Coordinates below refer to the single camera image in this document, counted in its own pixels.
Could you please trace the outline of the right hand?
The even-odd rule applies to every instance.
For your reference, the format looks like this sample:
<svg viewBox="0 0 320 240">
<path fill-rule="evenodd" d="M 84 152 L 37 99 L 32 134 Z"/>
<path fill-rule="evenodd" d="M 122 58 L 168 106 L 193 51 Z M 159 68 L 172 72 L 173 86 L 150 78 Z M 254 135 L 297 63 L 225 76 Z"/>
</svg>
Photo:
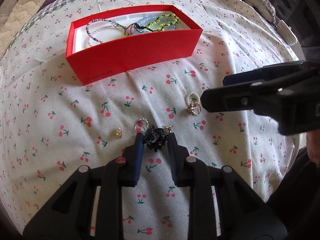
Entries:
<svg viewBox="0 0 320 240">
<path fill-rule="evenodd" d="M 319 165 L 320 162 L 320 130 L 308 132 L 306 134 L 306 148 L 308 156 L 312 162 Z"/>
</svg>

